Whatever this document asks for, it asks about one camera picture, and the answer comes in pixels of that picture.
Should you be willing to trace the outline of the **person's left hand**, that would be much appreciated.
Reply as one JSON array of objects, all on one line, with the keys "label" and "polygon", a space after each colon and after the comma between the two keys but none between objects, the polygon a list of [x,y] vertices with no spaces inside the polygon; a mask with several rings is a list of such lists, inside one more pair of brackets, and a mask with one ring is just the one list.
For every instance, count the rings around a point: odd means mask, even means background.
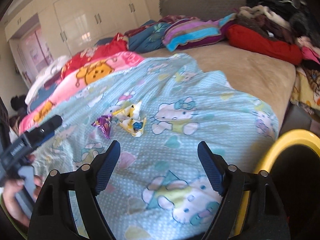
[{"label": "person's left hand", "polygon": [[[35,155],[33,154],[29,155],[28,159],[31,163],[33,163],[33,161],[35,160]],[[43,185],[42,177],[35,175],[34,184],[35,184],[35,190],[34,190],[33,196],[35,199],[37,199]],[[18,221],[21,225],[28,228],[30,224],[30,219],[21,209],[15,196],[18,192],[20,192],[23,189],[23,187],[24,187],[23,179],[9,179],[4,184],[2,196],[3,196],[4,205],[9,215],[11,215],[11,217],[14,220]]]}]

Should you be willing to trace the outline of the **green sleeve forearm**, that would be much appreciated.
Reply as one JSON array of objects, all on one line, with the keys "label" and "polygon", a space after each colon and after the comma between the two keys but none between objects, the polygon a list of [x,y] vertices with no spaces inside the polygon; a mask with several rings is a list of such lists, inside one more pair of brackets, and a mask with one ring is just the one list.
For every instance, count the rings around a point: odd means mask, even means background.
[{"label": "green sleeve forearm", "polygon": [[27,229],[14,220],[9,215],[4,205],[1,195],[1,239],[5,240],[25,240],[27,239]]}]

